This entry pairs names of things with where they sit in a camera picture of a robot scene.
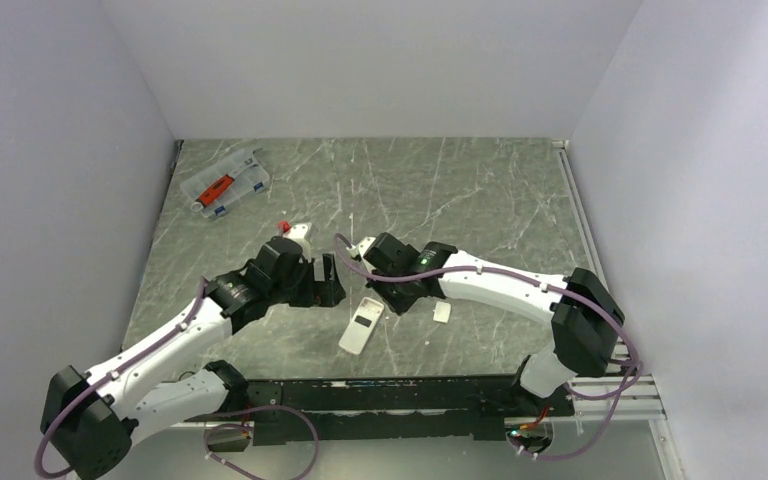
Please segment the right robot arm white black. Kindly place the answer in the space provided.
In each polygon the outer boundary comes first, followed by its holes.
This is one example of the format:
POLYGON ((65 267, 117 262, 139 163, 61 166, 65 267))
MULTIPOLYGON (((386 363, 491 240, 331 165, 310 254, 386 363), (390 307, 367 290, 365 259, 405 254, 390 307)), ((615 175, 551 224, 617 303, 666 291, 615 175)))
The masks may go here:
POLYGON ((576 377, 599 378, 609 368, 624 316, 599 278, 583 268, 570 275, 538 274, 483 260, 453 245, 429 242, 422 250, 389 233, 349 248, 369 285, 397 314, 418 299, 472 301, 523 316, 551 338, 526 356, 511 388, 517 411, 534 415, 576 377))

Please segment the white remote control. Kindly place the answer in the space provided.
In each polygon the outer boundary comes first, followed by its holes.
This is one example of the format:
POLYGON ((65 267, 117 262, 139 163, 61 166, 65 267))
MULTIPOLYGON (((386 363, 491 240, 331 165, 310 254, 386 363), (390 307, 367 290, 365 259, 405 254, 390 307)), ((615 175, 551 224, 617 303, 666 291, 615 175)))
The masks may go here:
POLYGON ((364 297, 354 310, 338 346, 347 353, 360 355, 385 309, 386 306, 380 301, 364 297))

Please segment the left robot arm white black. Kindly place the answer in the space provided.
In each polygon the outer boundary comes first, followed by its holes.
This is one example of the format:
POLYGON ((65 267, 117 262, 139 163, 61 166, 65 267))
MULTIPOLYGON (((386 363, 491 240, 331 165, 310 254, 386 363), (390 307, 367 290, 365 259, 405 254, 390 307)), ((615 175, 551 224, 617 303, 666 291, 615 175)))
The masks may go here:
POLYGON ((272 237, 241 268, 201 279, 190 303, 136 344, 86 370, 67 366, 53 375, 36 475, 98 479, 133 446, 175 423, 239 417, 250 404, 250 383, 230 363, 209 362, 175 382, 169 376, 274 306, 333 308, 345 297, 334 254, 315 258, 307 234, 296 228, 272 237))

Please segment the white battery cover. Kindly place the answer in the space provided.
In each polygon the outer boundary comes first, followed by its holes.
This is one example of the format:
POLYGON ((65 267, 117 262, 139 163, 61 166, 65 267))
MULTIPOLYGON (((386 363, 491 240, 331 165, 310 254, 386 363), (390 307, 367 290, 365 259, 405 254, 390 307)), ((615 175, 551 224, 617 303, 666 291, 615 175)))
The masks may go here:
POLYGON ((433 309, 432 320, 436 323, 447 324, 451 315, 451 305, 447 302, 437 302, 433 309))

